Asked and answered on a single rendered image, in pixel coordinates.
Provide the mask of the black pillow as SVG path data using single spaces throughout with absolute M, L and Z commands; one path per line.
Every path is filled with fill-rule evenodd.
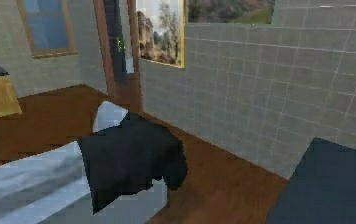
M 188 165 L 182 141 L 170 130 L 135 113 L 117 126 L 77 140 L 98 213 L 122 195 L 134 195 L 162 180 L 170 190 L 183 184 Z

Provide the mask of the brown room door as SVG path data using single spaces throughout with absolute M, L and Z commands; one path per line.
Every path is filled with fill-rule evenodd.
M 126 69 L 119 0 L 93 0 L 108 95 L 131 112 L 141 111 L 139 77 Z

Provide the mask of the white pillow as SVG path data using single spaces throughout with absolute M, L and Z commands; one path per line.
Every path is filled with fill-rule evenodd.
M 97 109 L 93 124 L 93 132 L 118 126 L 127 114 L 127 109 L 112 102 L 103 101 Z

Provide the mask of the gold framed landscape painting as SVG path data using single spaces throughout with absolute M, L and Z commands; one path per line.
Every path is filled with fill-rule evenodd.
M 136 0 L 141 59 L 185 67 L 185 0 Z

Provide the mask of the grey framed landscape painting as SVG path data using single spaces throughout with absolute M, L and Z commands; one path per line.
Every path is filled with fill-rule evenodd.
M 276 0 L 187 0 L 189 23 L 270 24 Z

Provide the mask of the gold framed window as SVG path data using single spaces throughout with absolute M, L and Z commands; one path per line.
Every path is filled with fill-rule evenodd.
M 16 0 L 32 57 L 76 53 L 66 0 Z

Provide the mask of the grey white bed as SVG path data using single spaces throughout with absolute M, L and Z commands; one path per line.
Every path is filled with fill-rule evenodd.
M 77 142 L 0 166 L 0 224 L 146 224 L 166 203 L 160 180 L 94 213 Z

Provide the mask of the dark blue furniture top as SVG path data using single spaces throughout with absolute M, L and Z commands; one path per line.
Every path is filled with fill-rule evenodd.
M 315 137 L 265 224 L 356 224 L 356 150 Z

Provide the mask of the yellow wooden cabinet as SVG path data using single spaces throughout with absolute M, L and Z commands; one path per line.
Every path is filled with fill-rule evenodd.
M 10 76 L 0 76 L 0 117 L 21 113 L 22 110 Z

